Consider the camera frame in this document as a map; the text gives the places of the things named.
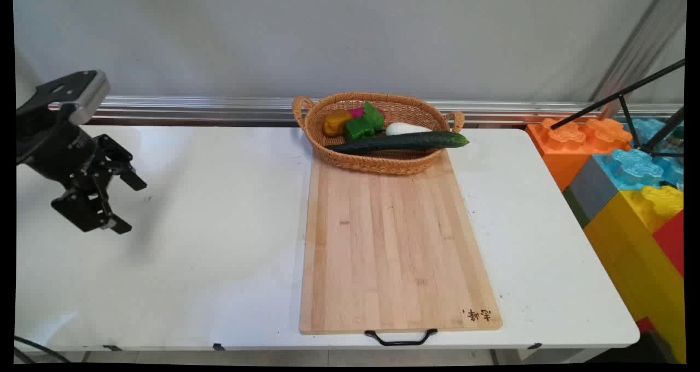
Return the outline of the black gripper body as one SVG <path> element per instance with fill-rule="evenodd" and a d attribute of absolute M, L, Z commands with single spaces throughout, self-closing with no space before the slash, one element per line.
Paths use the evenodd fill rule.
<path fill-rule="evenodd" d="M 34 125 L 18 123 L 16 163 L 27 165 L 67 190 L 105 191 L 110 182 L 107 167 L 108 137 L 90 137 L 71 123 L 63 111 L 45 109 Z"/>

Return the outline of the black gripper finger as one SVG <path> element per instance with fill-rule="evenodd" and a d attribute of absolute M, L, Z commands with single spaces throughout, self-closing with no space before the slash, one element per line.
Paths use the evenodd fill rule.
<path fill-rule="evenodd" d="M 148 185 L 132 166 L 132 153 L 103 133 L 94 138 L 97 145 L 96 163 L 113 176 L 119 177 L 135 191 L 145 189 Z"/>
<path fill-rule="evenodd" d="M 118 217 L 109 203 L 108 186 L 112 177 L 88 177 L 84 183 L 70 185 L 51 207 L 83 232 L 110 229 L 118 234 L 132 230 L 132 226 Z"/>

